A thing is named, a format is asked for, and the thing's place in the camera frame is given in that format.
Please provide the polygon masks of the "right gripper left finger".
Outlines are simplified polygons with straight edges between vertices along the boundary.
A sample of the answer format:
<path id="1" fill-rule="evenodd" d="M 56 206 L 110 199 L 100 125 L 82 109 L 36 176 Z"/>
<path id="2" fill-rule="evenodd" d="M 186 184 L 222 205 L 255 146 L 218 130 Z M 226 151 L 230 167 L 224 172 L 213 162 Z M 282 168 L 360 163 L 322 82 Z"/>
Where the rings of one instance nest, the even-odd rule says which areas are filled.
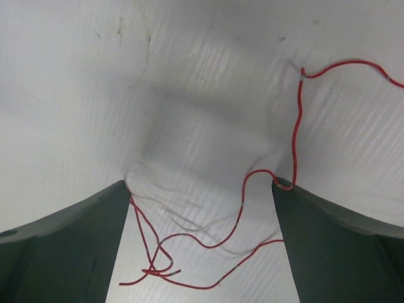
<path id="1" fill-rule="evenodd" d="M 105 302 L 130 197 L 118 181 L 1 232 L 1 302 Z"/>

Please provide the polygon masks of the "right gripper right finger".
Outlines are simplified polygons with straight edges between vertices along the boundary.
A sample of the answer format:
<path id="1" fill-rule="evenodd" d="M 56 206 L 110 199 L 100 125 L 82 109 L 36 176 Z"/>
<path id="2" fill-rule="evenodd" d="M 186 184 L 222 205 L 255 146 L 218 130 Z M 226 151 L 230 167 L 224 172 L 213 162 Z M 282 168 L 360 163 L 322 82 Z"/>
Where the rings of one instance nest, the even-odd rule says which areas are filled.
<path id="1" fill-rule="evenodd" d="M 272 185 L 301 302 L 403 302 L 403 227 Z"/>

